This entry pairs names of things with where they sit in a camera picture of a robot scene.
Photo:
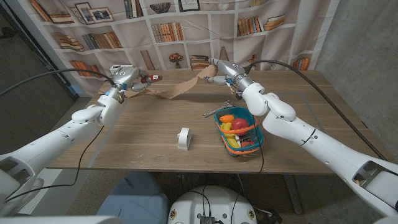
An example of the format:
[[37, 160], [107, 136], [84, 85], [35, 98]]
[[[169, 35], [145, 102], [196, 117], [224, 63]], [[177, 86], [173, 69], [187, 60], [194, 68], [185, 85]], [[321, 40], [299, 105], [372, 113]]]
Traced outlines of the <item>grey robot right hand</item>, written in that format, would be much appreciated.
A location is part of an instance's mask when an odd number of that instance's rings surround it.
[[209, 62], [215, 65], [218, 71], [224, 73], [224, 75], [214, 77], [207, 76], [204, 78], [207, 83], [234, 86], [239, 92], [243, 92], [249, 85], [254, 83], [241, 65], [216, 58], [210, 58]]

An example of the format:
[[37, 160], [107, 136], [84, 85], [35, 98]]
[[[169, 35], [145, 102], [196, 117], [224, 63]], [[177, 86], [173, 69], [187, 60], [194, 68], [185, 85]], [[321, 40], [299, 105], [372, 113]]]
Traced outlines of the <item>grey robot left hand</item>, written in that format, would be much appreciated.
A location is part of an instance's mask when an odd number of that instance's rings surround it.
[[133, 91], [142, 91], [151, 85], [146, 78], [148, 73], [137, 67], [121, 67], [116, 70], [112, 78], [113, 84], [105, 92], [106, 96], [118, 99], [123, 98], [125, 92], [131, 88]]

